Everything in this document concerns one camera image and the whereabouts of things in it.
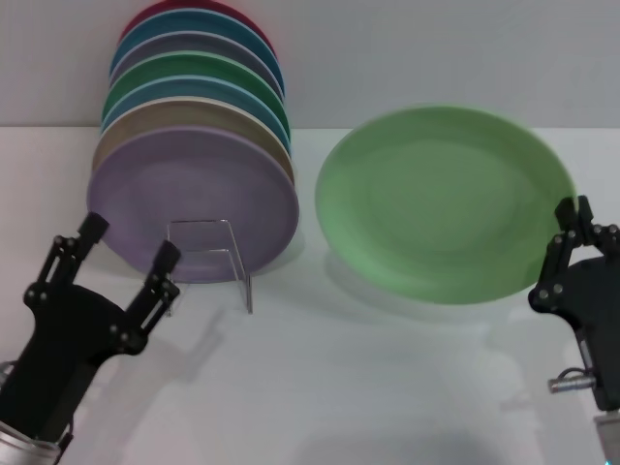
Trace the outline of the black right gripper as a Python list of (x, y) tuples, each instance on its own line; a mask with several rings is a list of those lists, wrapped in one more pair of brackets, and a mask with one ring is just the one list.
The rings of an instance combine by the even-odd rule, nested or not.
[[(619, 227), (594, 224), (586, 196), (562, 199), (555, 208), (560, 231), (549, 240), (542, 269), (530, 292), (534, 311), (549, 311), (556, 284), (563, 288), (555, 313), (573, 329), (584, 368), (596, 379), (593, 387), (599, 410), (619, 408)], [(595, 247), (605, 257), (569, 266), (579, 245)]]

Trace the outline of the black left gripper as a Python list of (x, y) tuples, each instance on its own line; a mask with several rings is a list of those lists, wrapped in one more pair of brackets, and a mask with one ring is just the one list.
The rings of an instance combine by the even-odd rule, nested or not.
[(58, 441), (101, 364), (112, 355), (139, 355), (180, 294), (171, 273), (181, 253), (168, 240), (125, 310), (73, 285), (108, 227), (101, 215), (89, 212), (77, 237), (57, 235), (24, 293), (35, 329), (1, 388), (1, 421), (31, 439)]

